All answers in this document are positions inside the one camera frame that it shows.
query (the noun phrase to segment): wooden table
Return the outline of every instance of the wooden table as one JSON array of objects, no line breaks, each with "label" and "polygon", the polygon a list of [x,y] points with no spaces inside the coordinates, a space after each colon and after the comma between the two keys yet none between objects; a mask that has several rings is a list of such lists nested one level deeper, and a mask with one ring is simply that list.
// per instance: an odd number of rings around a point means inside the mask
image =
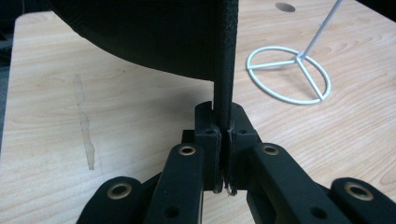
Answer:
[{"label": "wooden table", "polygon": [[[233,100],[265,142],[286,148],[320,184],[351,176],[396,201],[396,24],[346,0],[310,56],[332,80],[318,105],[280,102],[246,71],[254,49],[304,49],[335,1],[240,2]],[[262,56],[261,60],[281,57]],[[290,97],[315,94],[295,67],[259,75]],[[323,88],[323,82],[314,76]],[[114,57],[53,13],[18,19],[0,164],[0,223],[73,223],[98,187],[159,173],[213,84]],[[205,193],[204,223],[251,223],[245,192]]]}]

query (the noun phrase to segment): scratch on table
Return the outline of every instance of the scratch on table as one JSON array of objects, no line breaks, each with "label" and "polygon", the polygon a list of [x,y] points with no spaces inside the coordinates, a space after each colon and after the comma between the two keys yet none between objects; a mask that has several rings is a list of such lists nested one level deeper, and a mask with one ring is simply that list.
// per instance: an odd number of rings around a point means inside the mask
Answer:
[{"label": "scratch on table", "polygon": [[88,168],[93,170],[93,166],[95,164],[95,148],[93,147],[93,143],[91,141],[90,135],[90,120],[88,119],[87,114],[82,109],[82,105],[85,101],[84,90],[82,89],[81,76],[76,75],[74,80],[75,82],[75,90],[76,90],[76,99],[78,106],[78,116],[79,123],[81,126],[82,138],[84,140],[85,154],[87,155]]}]

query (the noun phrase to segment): metal grommet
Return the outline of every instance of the metal grommet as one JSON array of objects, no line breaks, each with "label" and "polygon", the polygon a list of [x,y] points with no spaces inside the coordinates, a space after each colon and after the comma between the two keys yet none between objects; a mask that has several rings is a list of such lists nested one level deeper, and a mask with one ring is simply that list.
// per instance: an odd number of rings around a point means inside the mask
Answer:
[{"label": "metal grommet", "polygon": [[370,190],[356,183],[347,182],[345,186],[345,190],[348,194],[350,194],[354,198],[357,198],[362,201],[371,201],[374,198],[374,195],[372,194],[372,192],[370,192]]},{"label": "metal grommet", "polygon": [[132,192],[132,186],[125,182],[113,184],[107,190],[107,197],[112,200],[123,199]]},{"label": "metal grommet", "polygon": [[183,156],[190,156],[192,154],[194,154],[196,151],[195,147],[181,147],[178,150],[178,153],[180,153]]},{"label": "metal grommet", "polygon": [[263,146],[262,152],[271,156],[276,156],[277,154],[279,154],[279,150],[277,150],[277,148],[269,146]]}]

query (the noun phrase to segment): white wire rod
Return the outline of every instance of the white wire rod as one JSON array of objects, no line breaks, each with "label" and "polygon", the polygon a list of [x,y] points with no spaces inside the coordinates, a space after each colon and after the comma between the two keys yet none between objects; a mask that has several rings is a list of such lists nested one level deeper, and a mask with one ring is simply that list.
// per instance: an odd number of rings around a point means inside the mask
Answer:
[{"label": "white wire rod", "polygon": [[[260,49],[256,49],[253,52],[250,53],[250,55],[247,57],[247,68],[251,67],[250,63],[251,63],[251,59],[253,58],[254,55],[256,55],[257,53],[261,52],[261,51],[267,51],[267,50],[279,50],[279,51],[284,51],[287,53],[291,53],[294,54],[295,56],[297,56],[299,54],[299,51],[295,50],[295,49],[288,49],[288,48],[284,48],[284,47],[280,47],[280,46],[269,46],[269,47],[264,47],[264,48],[260,48]],[[329,94],[330,91],[332,90],[332,83],[330,82],[329,76],[327,75],[326,71],[323,69],[323,67],[320,66],[320,64],[318,64],[316,61],[314,61],[312,58],[310,58],[309,56],[306,57],[306,61],[311,63],[312,65],[314,65],[319,72],[322,74],[324,81],[326,83],[326,90],[325,92],[323,92],[322,96],[323,99],[326,99]],[[256,77],[256,75],[253,72],[253,69],[248,69],[248,73],[251,77],[251,79],[253,80],[254,83],[256,83],[256,85],[262,89],[263,91],[267,92],[269,95],[273,96],[276,99],[279,99],[281,101],[284,101],[286,103],[290,103],[290,104],[295,104],[295,105],[314,105],[317,103],[322,102],[322,99],[315,99],[315,100],[294,100],[294,99],[290,99],[289,97],[280,95],[272,90],[270,90],[269,88],[267,88],[265,85],[263,85],[259,79]]]},{"label": "white wire rod", "polygon": [[317,93],[317,96],[320,98],[320,100],[324,100],[323,95],[320,93],[320,90],[318,89],[317,84],[315,83],[314,79],[309,75],[308,71],[306,70],[305,66],[301,62],[301,59],[296,56],[296,62],[300,66],[301,70],[303,71],[306,79],[308,80],[309,84],[311,84],[311,87],[314,89],[314,91]]},{"label": "white wire rod", "polygon": [[332,10],[329,12],[329,15],[327,15],[326,19],[324,20],[324,22],[320,25],[317,33],[315,34],[314,38],[311,40],[311,43],[309,43],[308,47],[306,48],[306,50],[304,51],[303,55],[300,57],[301,61],[303,61],[306,57],[306,55],[308,55],[308,53],[311,51],[311,49],[314,47],[315,43],[318,41],[321,33],[323,32],[323,30],[326,28],[327,24],[329,23],[330,19],[332,18],[332,16],[334,15],[335,11],[337,10],[337,8],[340,7],[341,3],[343,2],[343,0],[337,0],[337,2],[334,4],[334,6],[332,7]]},{"label": "white wire rod", "polygon": [[284,62],[279,62],[279,63],[262,63],[262,64],[251,65],[247,69],[260,69],[260,68],[278,67],[278,66],[289,65],[289,64],[294,64],[294,63],[296,63],[295,60],[284,61]]}]

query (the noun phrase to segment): white metal base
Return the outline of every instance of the white metal base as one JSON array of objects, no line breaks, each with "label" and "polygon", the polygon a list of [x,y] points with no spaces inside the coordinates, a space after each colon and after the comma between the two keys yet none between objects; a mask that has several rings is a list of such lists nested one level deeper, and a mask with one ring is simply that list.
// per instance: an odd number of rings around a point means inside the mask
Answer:
[{"label": "white metal base", "polygon": [[[294,58],[294,60],[278,62],[278,63],[251,64],[251,59],[257,53],[262,52],[262,51],[267,51],[267,50],[284,51],[284,52],[287,52],[287,53],[294,54],[295,58]],[[320,66],[320,64],[318,64],[317,62],[315,62],[315,60],[313,60],[312,58],[310,58],[310,57],[308,57],[306,55],[302,59],[302,55],[304,55],[303,51],[299,52],[299,51],[297,51],[295,49],[288,49],[288,48],[279,47],[279,46],[269,46],[269,47],[264,47],[264,48],[261,48],[261,49],[256,49],[247,58],[247,70],[248,70],[248,73],[249,73],[251,79],[253,79],[253,81],[256,83],[256,85],[260,89],[262,89],[263,91],[265,91],[268,94],[270,94],[273,97],[275,97],[276,99],[279,99],[279,100],[287,102],[287,103],[295,104],[295,105],[313,105],[313,104],[320,103],[320,102],[322,102],[324,99],[326,99],[329,96],[330,91],[332,89],[332,83],[330,82],[329,76],[327,75],[326,71]],[[323,93],[320,92],[320,90],[318,89],[318,86],[315,84],[314,80],[312,79],[312,77],[309,75],[308,71],[304,67],[303,60],[307,60],[309,63],[314,65],[318,69],[318,71],[322,74],[322,76],[324,78],[324,81],[326,82],[326,90],[325,90],[325,92],[323,92]],[[290,64],[295,64],[295,63],[297,63],[300,66],[300,68],[303,71],[303,73],[304,73],[306,79],[308,80],[309,84],[314,89],[315,93],[317,94],[318,99],[315,99],[315,100],[294,100],[294,99],[290,99],[289,97],[280,95],[280,94],[278,94],[278,93],[276,93],[274,91],[271,91],[268,87],[263,85],[257,79],[256,75],[253,72],[254,70],[258,70],[258,69],[265,69],[265,68],[270,68],[270,67],[278,67],[278,66],[290,65]]]}]

